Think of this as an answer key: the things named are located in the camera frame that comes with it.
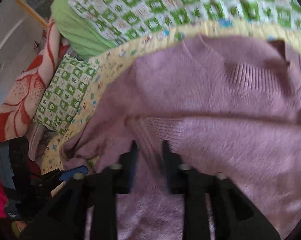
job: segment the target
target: green checkered blanket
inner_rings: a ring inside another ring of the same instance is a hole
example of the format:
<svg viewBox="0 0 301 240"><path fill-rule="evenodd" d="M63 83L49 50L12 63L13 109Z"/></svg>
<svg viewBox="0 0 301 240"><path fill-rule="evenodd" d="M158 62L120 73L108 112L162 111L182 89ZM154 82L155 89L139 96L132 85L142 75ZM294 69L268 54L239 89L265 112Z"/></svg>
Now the green checkered blanket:
<svg viewBox="0 0 301 240"><path fill-rule="evenodd" d="M68 0L102 37L119 45L174 25L244 18L301 31L296 0Z"/></svg>

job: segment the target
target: green checkered pillow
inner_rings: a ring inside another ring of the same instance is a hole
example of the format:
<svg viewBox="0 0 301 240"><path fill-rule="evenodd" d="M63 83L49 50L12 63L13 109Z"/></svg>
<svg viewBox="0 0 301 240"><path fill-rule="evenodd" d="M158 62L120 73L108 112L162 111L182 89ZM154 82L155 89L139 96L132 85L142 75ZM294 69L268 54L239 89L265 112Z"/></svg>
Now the green checkered pillow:
<svg viewBox="0 0 301 240"><path fill-rule="evenodd" d="M96 70L87 62L65 55L45 91L33 121L64 134L95 73Z"/></svg>

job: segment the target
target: black device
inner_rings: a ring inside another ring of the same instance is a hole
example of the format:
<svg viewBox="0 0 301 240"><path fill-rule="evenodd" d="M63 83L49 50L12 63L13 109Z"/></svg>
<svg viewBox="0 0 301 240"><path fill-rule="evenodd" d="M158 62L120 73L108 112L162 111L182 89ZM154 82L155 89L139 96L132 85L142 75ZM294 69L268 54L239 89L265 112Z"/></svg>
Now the black device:
<svg viewBox="0 0 301 240"><path fill-rule="evenodd" d="M44 175L28 158L26 137L0 142L0 180L7 196L4 211L11 220L30 222L51 199L51 191L76 172L88 173L85 166L70 171L55 169Z"/></svg>
<svg viewBox="0 0 301 240"><path fill-rule="evenodd" d="M76 174L20 234L20 240L82 240L87 208L94 206L90 239L117 240L116 194L129 194L137 160L137 146L101 173ZM185 198L183 240L209 240L206 194L210 195L216 240L280 240L280 236L232 183L218 174L202 174L184 164L163 142L167 185Z"/></svg>

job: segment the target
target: white wall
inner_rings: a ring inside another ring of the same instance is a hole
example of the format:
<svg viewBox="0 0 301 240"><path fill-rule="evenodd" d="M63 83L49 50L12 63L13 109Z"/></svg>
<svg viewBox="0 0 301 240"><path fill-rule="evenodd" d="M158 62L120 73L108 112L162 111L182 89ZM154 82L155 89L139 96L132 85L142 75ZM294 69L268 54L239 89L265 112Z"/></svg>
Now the white wall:
<svg viewBox="0 0 301 240"><path fill-rule="evenodd" d="M41 41L42 27L15 0L0 4L0 104L14 83L36 57L34 40Z"/></svg>

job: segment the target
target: pink sweater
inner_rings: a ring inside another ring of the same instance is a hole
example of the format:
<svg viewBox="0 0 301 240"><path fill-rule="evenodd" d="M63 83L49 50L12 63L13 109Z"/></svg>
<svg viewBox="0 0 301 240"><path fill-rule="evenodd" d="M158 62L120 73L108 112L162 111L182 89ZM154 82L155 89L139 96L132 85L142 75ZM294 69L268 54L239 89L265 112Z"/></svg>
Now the pink sweater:
<svg viewBox="0 0 301 240"><path fill-rule="evenodd" d="M282 41L198 36L137 59L63 145L66 169L96 171L137 140L132 193L118 196L119 239L181 239L183 201L166 190L161 140L200 172L223 172L285 238L301 219L301 57Z"/></svg>

